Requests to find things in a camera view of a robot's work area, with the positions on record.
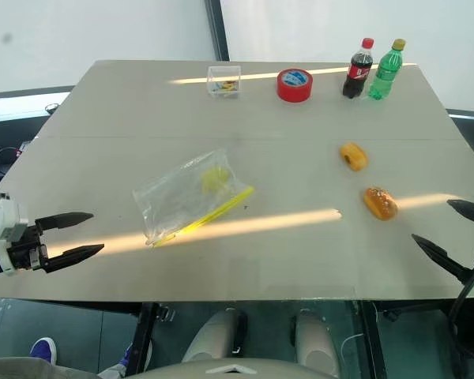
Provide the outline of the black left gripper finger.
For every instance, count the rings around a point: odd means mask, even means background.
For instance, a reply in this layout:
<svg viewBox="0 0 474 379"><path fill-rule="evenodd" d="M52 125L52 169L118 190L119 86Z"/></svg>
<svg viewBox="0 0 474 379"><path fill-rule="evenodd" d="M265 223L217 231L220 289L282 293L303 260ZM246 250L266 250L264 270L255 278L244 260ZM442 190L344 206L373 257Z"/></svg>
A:
<svg viewBox="0 0 474 379"><path fill-rule="evenodd" d="M47 216L35 220L38 231L47 231L50 229L63 229L72 227L89 220L94 215L88 212L66 212L53 216Z"/></svg>
<svg viewBox="0 0 474 379"><path fill-rule="evenodd" d="M43 270L46 273L55 272L72 265L81 263L82 261L94 256L104 248L104 244L95 244L87 246L79 246L77 248L67 250L57 257L48 258L43 262Z"/></svg>

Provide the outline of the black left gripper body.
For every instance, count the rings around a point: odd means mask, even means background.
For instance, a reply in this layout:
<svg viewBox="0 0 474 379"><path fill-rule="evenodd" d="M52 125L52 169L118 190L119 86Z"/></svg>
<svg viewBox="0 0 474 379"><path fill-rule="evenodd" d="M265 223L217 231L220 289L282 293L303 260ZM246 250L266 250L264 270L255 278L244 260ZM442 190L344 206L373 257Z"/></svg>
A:
<svg viewBox="0 0 474 379"><path fill-rule="evenodd" d="M12 242L7 249L15 269L46 269L49 266L47 247L40 241L40 236L49 228L49 220L36 220L27 226L17 242Z"/></svg>

